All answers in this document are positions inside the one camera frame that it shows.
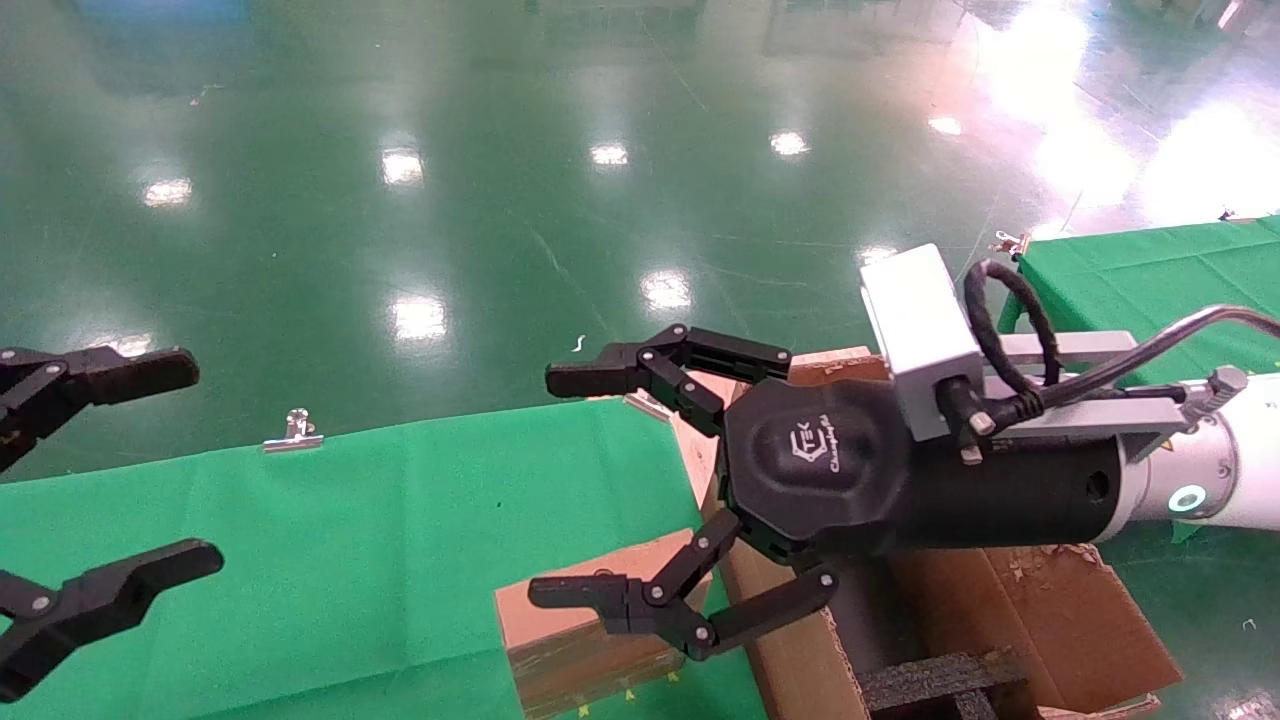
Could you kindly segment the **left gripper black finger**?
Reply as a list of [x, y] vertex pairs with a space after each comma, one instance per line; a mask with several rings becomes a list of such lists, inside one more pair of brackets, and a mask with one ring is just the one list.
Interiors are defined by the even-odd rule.
[[165, 591], [224, 568], [212, 543], [188, 538], [91, 568], [56, 589], [1, 573], [1, 698], [23, 700], [83, 646], [138, 626]]
[[198, 364], [186, 348], [127, 357], [101, 346], [67, 354], [4, 347], [1, 352], [1, 469], [90, 406], [125, 404], [189, 388]]

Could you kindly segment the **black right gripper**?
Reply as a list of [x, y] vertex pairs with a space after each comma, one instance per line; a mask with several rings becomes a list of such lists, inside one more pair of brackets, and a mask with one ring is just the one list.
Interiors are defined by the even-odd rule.
[[[982, 460], [968, 465], [954, 438], [913, 437], [887, 383], [794, 386], [778, 380], [791, 361], [782, 347], [673, 324], [643, 342], [608, 343], [590, 361], [548, 365], [547, 391], [557, 398], [643, 389], [703, 436], [721, 434], [719, 487], [735, 514], [719, 510], [650, 580], [535, 577], [529, 601], [590, 609], [612, 635], [655, 635], [704, 661], [820, 611], [838, 589], [835, 571], [818, 565], [700, 614], [689, 594], [741, 533], [758, 552], [790, 565], [814, 556], [1089, 543], [1114, 519], [1123, 477], [1115, 439], [1002, 441], [982, 446]], [[724, 410], [691, 370], [753, 387]]]

